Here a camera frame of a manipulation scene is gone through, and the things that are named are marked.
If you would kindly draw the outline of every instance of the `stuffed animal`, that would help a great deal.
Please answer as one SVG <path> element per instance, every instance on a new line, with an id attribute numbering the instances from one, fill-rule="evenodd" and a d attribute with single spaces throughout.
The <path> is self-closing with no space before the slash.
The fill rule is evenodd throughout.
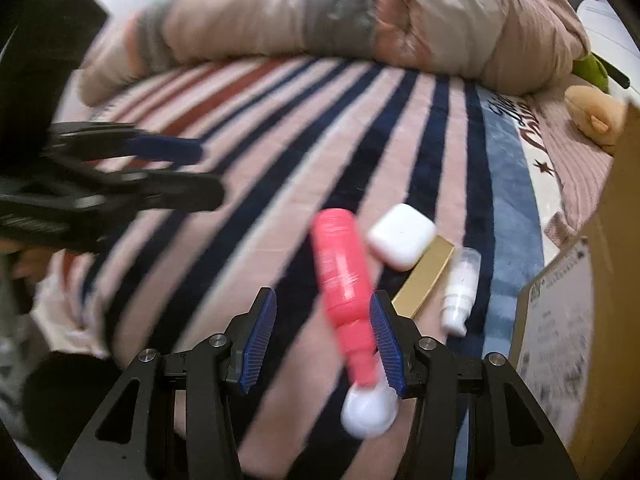
<path id="1" fill-rule="evenodd" d="M 625 124 L 626 105 L 590 86 L 569 86 L 564 102 L 582 133 L 613 155 Z"/>

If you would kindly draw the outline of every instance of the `triangular cutout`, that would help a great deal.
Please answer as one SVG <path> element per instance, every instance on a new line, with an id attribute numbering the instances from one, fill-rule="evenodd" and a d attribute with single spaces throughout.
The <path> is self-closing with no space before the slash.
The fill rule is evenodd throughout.
<path id="1" fill-rule="evenodd" d="M 124 392 L 105 417 L 98 431 L 95 432 L 95 437 L 98 440 L 117 442 L 118 444 L 126 444 L 131 440 L 133 415 L 136 411 L 139 388 L 139 381 L 131 381 L 127 384 Z"/>
<path id="2" fill-rule="evenodd" d="M 516 389 L 510 384 L 504 385 L 504 400 L 509 420 L 509 437 L 515 447 L 542 444 L 544 436 L 526 404 Z"/>

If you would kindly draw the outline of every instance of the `brown star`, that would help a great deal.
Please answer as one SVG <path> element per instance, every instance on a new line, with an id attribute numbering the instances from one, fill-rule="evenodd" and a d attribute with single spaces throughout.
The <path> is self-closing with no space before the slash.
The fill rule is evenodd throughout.
<path id="1" fill-rule="evenodd" d="M 552 170 L 546 162 L 536 160 L 534 166 L 540 170 L 540 173 L 548 173 L 549 175 L 554 174 L 554 170 Z"/>

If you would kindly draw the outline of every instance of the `stuffed animal ear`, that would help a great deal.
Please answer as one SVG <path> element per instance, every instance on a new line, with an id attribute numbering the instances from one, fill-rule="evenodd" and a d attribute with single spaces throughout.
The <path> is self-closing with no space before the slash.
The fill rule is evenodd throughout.
<path id="1" fill-rule="evenodd" d="M 591 116 L 591 126 L 596 131 L 596 133 L 600 135 L 604 135 L 609 131 L 609 125 L 607 123 L 603 123 L 596 116 Z"/>

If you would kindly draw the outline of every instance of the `gray fabric patch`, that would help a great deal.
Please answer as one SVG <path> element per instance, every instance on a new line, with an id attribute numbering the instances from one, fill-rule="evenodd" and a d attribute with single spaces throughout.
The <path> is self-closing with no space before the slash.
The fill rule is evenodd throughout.
<path id="1" fill-rule="evenodd" d="M 162 24 L 174 0 L 160 0 L 147 7 L 138 19 L 138 48 L 142 61 L 152 74 L 165 72 L 178 65 L 162 37 Z"/>
<path id="2" fill-rule="evenodd" d="M 308 53 L 371 59 L 374 0 L 307 0 L 303 29 Z"/>

